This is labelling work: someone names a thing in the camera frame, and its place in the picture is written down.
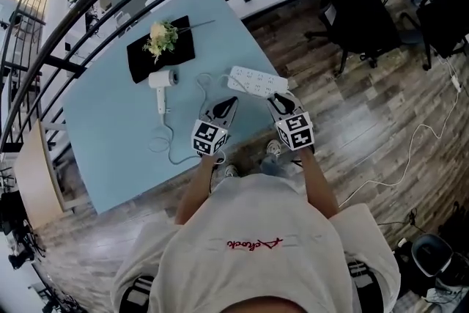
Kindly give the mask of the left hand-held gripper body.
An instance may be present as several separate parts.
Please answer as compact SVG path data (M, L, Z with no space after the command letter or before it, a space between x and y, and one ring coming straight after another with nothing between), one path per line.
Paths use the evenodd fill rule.
M200 155L216 154L229 138L237 106L237 96L225 97L206 106L193 127L192 149Z

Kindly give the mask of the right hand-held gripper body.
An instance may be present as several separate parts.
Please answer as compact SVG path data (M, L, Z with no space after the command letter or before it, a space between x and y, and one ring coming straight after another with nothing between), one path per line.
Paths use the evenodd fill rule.
M313 124L309 113L292 93L275 92L267 98L267 107L280 140L291 151L314 147Z

